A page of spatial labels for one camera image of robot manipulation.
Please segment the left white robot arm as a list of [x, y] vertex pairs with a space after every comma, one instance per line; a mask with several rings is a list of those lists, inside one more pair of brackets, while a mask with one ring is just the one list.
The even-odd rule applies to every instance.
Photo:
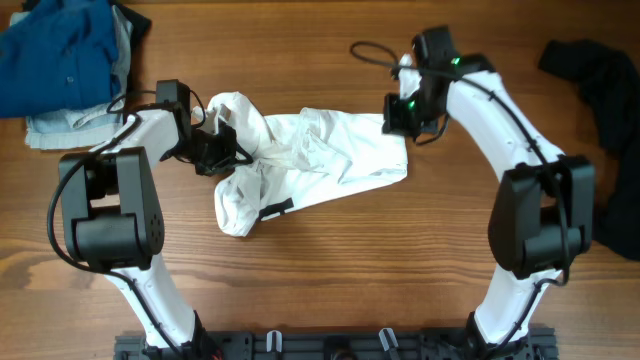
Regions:
[[181, 102], [134, 112], [109, 105], [123, 127], [87, 153], [64, 156], [47, 212], [56, 254], [84, 272], [100, 274], [123, 294], [143, 325], [120, 336], [117, 359], [221, 359], [221, 345], [186, 303], [162, 257], [165, 226], [153, 167], [171, 157], [216, 175], [236, 165], [235, 130], [222, 109], [194, 124]]

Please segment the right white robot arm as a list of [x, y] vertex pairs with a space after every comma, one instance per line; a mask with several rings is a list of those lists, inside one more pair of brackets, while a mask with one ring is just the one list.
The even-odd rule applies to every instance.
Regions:
[[385, 99], [384, 132], [416, 138], [427, 122], [455, 120], [499, 181], [488, 224], [496, 268], [457, 348], [469, 359], [520, 354], [544, 293], [566, 286], [573, 261], [591, 246], [594, 167], [548, 141], [480, 55], [389, 67], [401, 91]]

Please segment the white t-shirt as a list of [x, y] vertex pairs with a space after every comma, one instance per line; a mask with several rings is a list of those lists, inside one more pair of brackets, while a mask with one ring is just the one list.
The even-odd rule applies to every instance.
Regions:
[[263, 115], [247, 96], [226, 92], [192, 113], [207, 119], [221, 107], [253, 161], [214, 190], [220, 230], [244, 237], [255, 223], [326, 201], [388, 186], [408, 174], [405, 140], [382, 132], [380, 114], [303, 108]]

